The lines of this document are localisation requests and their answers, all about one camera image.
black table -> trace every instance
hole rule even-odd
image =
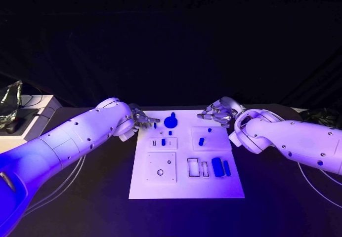
[[[279,105],[247,107],[266,108],[285,119],[301,120],[292,108]],[[153,107],[145,110],[202,108]],[[58,109],[47,131],[87,110]],[[342,236],[342,209],[314,191],[298,163],[272,147],[257,155],[233,145],[246,199],[129,200],[136,141],[137,135],[126,142],[113,137],[88,154],[70,189],[22,219],[12,237]],[[47,182],[34,202],[55,190],[74,166]],[[318,189],[341,204],[342,187],[319,170],[305,165],[303,169]]]

white cable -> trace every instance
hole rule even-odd
[[[329,178],[337,184],[342,185],[342,183],[341,183],[324,170],[321,170],[321,171],[324,172],[324,174],[328,176],[328,178]]]
[[[41,204],[41,203],[60,191],[60,189],[64,187],[65,183],[68,182],[71,176],[74,175],[74,173],[75,173],[75,171],[77,171],[77,168],[78,168],[81,162],[83,162],[83,159],[80,159],[80,161],[78,161],[78,163],[77,163],[77,166],[75,166],[75,168],[74,168],[74,171],[71,172],[71,174],[70,174],[67,180],[65,180],[64,183],[60,185],[60,187],[57,188],[57,190],[55,190],[38,203],[35,203],[35,204],[26,209],[26,212],[28,212],[38,204]]]
[[[49,201],[47,201],[44,204],[41,204],[38,207],[35,207],[34,209],[31,208],[31,210],[28,210],[28,211],[25,212],[23,217],[28,216],[38,208],[41,208],[44,205],[47,205],[49,202],[52,202],[52,201],[62,195],[62,193],[67,191],[67,189],[68,189],[68,187],[71,186],[74,180],[77,179],[78,173],[80,173],[80,171],[81,171],[81,169],[83,169],[86,156],[84,156],[84,159],[80,159],[80,160],[83,160],[80,169],[78,169],[78,171],[77,171],[77,174],[75,174],[74,179],[71,180],[71,182],[70,182],[68,186],[65,187],[65,189],[62,190],[62,192],[61,192]]]
[[[306,179],[309,185],[312,186],[314,190],[319,193],[319,195],[321,195],[334,205],[337,205],[339,208],[342,208],[342,206],[338,205],[338,204],[318,191],[318,189],[314,187],[314,185],[312,185],[309,179],[306,178],[306,175],[305,175],[305,172],[303,172],[303,170],[302,170],[302,167],[301,167],[299,162],[298,162],[298,166],[299,166],[299,169],[301,169],[301,171],[302,171],[302,174],[303,174],[303,176],[305,176],[305,179]]]

small blue piece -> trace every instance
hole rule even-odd
[[[202,146],[202,145],[204,145],[204,142],[205,142],[205,139],[201,137],[201,138],[200,138],[200,143],[198,143],[198,145]]]
[[[178,125],[176,114],[172,112],[171,117],[165,119],[165,126],[168,128],[175,128]]]
[[[230,176],[231,173],[230,173],[230,165],[228,165],[228,161],[227,160],[224,161],[224,167],[225,167],[225,171],[227,171],[227,176]]]
[[[223,177],[225,175],[225,171],[224,171],[223,162],[220,158],[212,159],[212,168],[214,168],[215,176]]]

white board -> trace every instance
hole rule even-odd
[[[178,126],[169,129],[163,121],[172,112]],[[139,131],[130,199],[244,198],[227,129],[217,122],[200,119],[201,112],[146,111],[146,115],[162,122],[156,129]],[[200,177],[189,177],[189,167],[198,172],[192,158],[198,159]],[[228,161],[231,176],[215,176],[212,158]]]

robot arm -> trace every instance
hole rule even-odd
[[[51,132],[0,154],[0,236],[13,230],[32,197],[48,179],[111,136],[126,141],[149,118],[117,98],[67,121]]]
[[[228,127],[231,117],[236,118],[230,140],[238,147],[243,145],[250,152],[259,154],[269,146],[275,146],[290,160],[342,174],[341,130],[301,121],[285,121],[267,110],[246,110],[227,98],[217,101],[198,117],[217,120],[223,127]]]

